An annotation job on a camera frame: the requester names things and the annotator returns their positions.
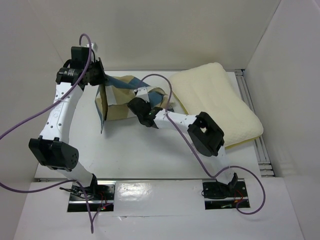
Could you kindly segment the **blue beige striped pillowcase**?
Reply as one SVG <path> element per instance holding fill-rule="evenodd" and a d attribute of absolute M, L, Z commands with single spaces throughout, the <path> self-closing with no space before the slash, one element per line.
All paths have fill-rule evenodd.
<path fill-rule="evenodd" d="M 165 108 L 168 102 L 172 102 L 169 100 L 168 92 L 160 87 L 151 86 L 135 76 L 108 76 L 107 80 L 98 86 L 94 100 L 101 131 L 106 121 L 135 117 L 127 104 L 136 97 L 138 88 L 146 88 L 152 107 Z"/>

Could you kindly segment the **cream yellow-edged pillow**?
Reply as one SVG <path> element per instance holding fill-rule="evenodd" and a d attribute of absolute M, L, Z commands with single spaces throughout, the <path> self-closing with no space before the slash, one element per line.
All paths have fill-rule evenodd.
<path fill-rule="evenodd" d="M 173 94 L 189 115 L 206 112 L 224 132 L 224 146 L 231 148 L 260 137 L 259 118 L 233 88 L 221 64 L 208 63 L 173 74 Z"/>

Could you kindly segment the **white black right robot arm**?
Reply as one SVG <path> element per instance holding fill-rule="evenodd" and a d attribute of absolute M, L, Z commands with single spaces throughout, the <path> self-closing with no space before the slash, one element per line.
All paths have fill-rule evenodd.
<path fill-rule="evenodd" d="M 188 115 L 170 111 L 168 106 L 152 106 L 141 97 L 135 97 L 127 107 L 137 116 L 143 126 L 155 129 L 172 129 L 183 138 L 191 152 L 208 177 L 217 182 L 217 188 L 223 196 L 230 196 L 236 189 L 238 175 L 231 171 L 225 152 L 224 132 L 206 112 Z M 217 173 L 212 175 L 204 165 L 200 155 L 214 158 L 221 164 Z"/>

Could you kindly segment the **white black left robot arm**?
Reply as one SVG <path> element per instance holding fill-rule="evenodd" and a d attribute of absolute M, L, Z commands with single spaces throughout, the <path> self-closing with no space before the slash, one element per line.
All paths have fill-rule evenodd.
<path fill-rule="evenodd" d="M 97 197 L 96 176 L 79 162 L 79 151 L 69 144 L 69 134 L 76 106 L 86 85 L 97 86 L 107 80 L 97 45 L 73 46 L 71 58 L 56 74 L 54 106 L 38 138 L 32 138 L 28 147 L 39 164 L 78 181 L 81 194 L 88 200 Z"/>

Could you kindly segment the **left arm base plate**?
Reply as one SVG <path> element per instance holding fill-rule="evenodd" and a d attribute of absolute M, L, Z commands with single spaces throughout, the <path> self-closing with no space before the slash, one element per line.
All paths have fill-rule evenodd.
<path fill-rule="evenodd" d="M 87 191 L 89 209 L 91 212 L 113 212 L 116 183 L 112 181 L 98 182 L 95 193 Z M 77 184 L 69 188 L 59 187 L 60 190 L 69 193 L 68 213 L 80 213 L 87 211 L 85 196 Z"/>

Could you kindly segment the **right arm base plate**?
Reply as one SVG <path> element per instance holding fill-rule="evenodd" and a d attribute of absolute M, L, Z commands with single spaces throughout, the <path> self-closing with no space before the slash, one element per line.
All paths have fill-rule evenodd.
<path fill-rule="evenodd" d="M 222 183 L 210 180 L 202 182 L 201 195 L 205 210 L 224 210 L 250 208 L 247 187 L 244 180 L 239 180 L 232 190 Z"/>

